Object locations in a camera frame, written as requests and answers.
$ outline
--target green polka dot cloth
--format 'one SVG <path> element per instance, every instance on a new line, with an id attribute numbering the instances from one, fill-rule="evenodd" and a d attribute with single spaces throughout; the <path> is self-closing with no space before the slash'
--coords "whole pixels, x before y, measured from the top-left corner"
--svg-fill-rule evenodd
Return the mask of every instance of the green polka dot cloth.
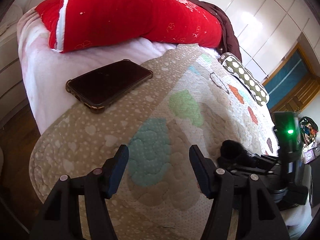
<path id="1" fill-rule="evenodd" d="M 253 99 L 259 106 L 264 106 L 269 102 L 269 95 L 266 89 L 255 80 L 249 70 L 247 70 L 240 60 L 230 52 L 223 53 L 219 59 L 222 66 L 249 90 Z"/>

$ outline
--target beige quilt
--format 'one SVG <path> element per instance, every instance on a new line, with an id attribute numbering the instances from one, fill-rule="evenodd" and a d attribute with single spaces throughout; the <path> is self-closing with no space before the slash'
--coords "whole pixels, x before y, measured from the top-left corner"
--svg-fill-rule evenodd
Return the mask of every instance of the beige quilt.
<path id="1" fill-rule="evenodd" d="M 212 200 L 197 186 L 189 147 L 197 144 L 215 161 L 222 142 L 231 139 L 259 155 L 275 155 L 273 123 L 267 108 L 197 45 L 178 45 L 142 66 L 153 78 L 103 114 L 76 103 L 46 130 L 31 155 L 32 185 L 44 202 L 62 174 L 86 175 L 126 144 L 129 162 L 117 194 L 107 201 L 118 238 L 200 239 Z M 230 239 L 236 222 L 234 215 Z"/>

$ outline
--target red pillow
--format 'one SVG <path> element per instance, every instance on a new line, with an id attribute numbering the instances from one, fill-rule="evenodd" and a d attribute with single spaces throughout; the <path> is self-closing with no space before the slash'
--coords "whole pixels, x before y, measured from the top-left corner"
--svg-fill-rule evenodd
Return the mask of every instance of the red pillow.
<path id="1" fill-rule="evenodd" d="M 139 36 L 209 48 L 221 40 L 218 20 L 187 0 L 45 0 L 36 11 L 50 31 L 50 48 L 57 52 Z"/>

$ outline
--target black phone case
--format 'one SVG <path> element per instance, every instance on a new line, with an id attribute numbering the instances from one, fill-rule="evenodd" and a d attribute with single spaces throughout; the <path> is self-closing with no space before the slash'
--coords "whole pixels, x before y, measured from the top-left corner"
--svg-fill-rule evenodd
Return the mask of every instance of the black phone case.
<path id="1" fill-rule="evenodd" d="M 121 61 L 118 61 L 118 62 L 115 62 L 115 63 L 112 63 L 112 64 L 120 64 L 122 61 L 124 60 L 128 60 L 130 61 L 129 59 L 123 59 Z M 146 80 L 150 79 L 153 77 L 153 72 L 151 70 L 148 70 L 150 72 L 150 74 L 142 79 L 140 79 L 139 81 L 133 83 L 131 86 L 127 87 L 126 90 L 123 90 L 123 91 L 119 91 L 118 93 L 116 93 L 113 97 L 111 98 L 107 98 L 104 102 L 100 103 L 100 104 L 94 104 L 92 103 L 90 100 L 88 100 L 86 97 L 84 97 L 83 95 L 81 95 L 80 93 L 78 93 L 73 87 L 72 87 L 72 81 L 75 80 L 75 79 L 78 79 L 78 78 L 81 78 L 85 75 L 88 75 L 90 74 L 91 72 L 93 71 L 97 71 L 98 69 L 95 69 L 95 70 L 92 70 L 88 73 L 85 73 L 79 77 L 76 77 L 74 79 L 70 79 L 67 81 L 66 83 L 66 90 L 67 92 L 69 92 L 70 94 L 72 94 L 75 98 L 77 98 L 81 103 L 83 103 L 85 106 L 87 106 L 90 111 L 92 113 L 95 113 L 95 114 L 100 114 L 100 113 L 103 113 L 104 110 L 106 108 L 108 108 L 110 105 L 112 105 L 115 101 L 119 100 L 121 97 L 123 97 L 124 95 L 126 95 L 127 93 L 129 93 L 131 90 L 134 90 L 136 87 L 138 87 L 139 85 L 141 85 L 143 82 L 145 82 Z"/>

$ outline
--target metal screw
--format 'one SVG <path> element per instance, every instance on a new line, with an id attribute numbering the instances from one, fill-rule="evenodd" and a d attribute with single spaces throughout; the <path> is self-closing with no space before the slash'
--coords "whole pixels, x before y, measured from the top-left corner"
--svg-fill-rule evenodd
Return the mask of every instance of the metal screw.
<path id="1" fill-rule="evenodd" d="M 257 174 L 251 174 L 251 175 L 250 175 L 250 178 L 251 178 L 252 180 L 258 180 L 258 179 L 259 179 L 259 177 L 258 177 Z"/>
<path id="2" fill-rule="evenodd" d="M 60 180 L 61 181 L 66 181 L 68 179 L 68 175 L 62 175 L 61 177 L 60 177 Z"/>
<path id="3" fill-rule="evenodd" d="M 96 168 L 96 169 L 93 170 L 93 174 L 94 175 L 99 175 L 101 173 L 102 173 L 102 169 L 101 168 Z"/>
<path id="4" fill-rule="evenodd" d="M 222 168 L 218 168 L 218 169 L 216 169 L 216 173 L 222 175 L 222 174 L 225 173 L 225 171 L 224 171 L 224 169 L 222 169 Z"/>

